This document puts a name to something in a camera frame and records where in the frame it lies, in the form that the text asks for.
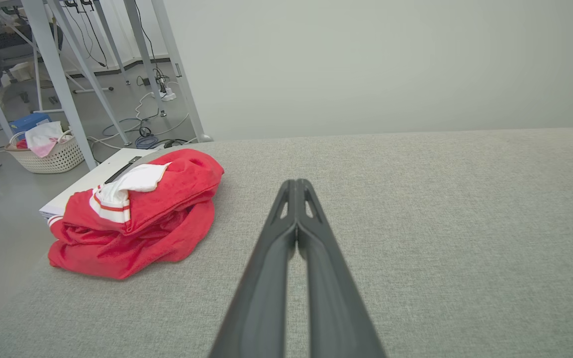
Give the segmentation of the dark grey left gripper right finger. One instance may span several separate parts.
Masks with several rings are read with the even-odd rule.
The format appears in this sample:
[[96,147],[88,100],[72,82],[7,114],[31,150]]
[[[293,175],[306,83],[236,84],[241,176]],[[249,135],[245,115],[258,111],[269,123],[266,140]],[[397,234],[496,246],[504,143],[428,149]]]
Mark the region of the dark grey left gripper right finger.
[[386,358],[312,183],[297,181],[297,241],[307,266],[311,358]]

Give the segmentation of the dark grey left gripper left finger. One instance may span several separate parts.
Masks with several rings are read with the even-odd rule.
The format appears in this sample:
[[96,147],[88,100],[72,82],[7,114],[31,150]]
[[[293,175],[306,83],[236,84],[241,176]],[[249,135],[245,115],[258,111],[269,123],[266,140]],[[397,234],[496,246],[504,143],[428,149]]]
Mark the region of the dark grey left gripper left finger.
[[289,179],[278,190],[209,358],[284,358],[295,223],[295,181]]

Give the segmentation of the red and white jersey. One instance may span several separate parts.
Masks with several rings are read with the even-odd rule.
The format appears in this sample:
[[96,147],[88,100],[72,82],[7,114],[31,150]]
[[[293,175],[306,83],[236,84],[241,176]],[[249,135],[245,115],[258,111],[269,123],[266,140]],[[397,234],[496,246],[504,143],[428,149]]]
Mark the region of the red and white jersey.
[[73,193],[64,214],[48,220],[50,265],[126,279],[152,263],[186,259],[214,222],[223,174],[213,157],[181,149]]

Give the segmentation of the grey fabric sofa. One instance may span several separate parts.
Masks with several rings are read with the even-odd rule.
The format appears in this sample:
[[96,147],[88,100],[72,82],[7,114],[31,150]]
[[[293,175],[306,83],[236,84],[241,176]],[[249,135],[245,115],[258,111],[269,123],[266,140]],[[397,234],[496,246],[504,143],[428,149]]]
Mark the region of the grey fabric sofa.
[[573,358],[573,128],[192,146],[225,170],[209,235],[125,281],[46,258],[0,358],[206,358],[282,182],[311,181],[389,357]]

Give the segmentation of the white woven laundry basket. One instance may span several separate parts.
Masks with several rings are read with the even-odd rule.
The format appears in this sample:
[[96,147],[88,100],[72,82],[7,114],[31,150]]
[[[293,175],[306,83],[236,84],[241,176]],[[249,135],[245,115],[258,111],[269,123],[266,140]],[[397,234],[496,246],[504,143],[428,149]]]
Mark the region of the white woven laundry basket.
[[85,160],[77,141],[70,133],[71,130],[65,131],[56,141],[55,147],[45,157],[36,156],[30,149],[18,149],[16,139],[23,132],[13,135],[3,150],[11,154],[28,172],[38,174],[65,173]]

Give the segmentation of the pink and white cloth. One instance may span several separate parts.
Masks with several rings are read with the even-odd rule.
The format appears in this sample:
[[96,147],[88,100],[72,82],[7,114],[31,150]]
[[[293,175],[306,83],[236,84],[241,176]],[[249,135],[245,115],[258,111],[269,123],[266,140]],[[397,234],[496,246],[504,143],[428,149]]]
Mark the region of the pink and white cloth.
[[38,157],[46,157],[57,143],[70,140],[73,136],[66,134],[61,122],[46,122],[37,125],[24,133],[27,147]]

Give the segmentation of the blue box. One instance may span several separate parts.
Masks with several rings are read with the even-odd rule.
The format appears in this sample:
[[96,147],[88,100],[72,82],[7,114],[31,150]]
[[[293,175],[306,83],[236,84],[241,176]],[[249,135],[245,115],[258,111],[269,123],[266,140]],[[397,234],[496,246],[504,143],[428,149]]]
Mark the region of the blue box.
[[30,115],[24,116],[16,121],[10,122],[9,125],[11,130],[14,134],[18,132],[26,132],[30,129],[45,124],[48,122],[52,122],[50,116],[47,113],[31,113]]

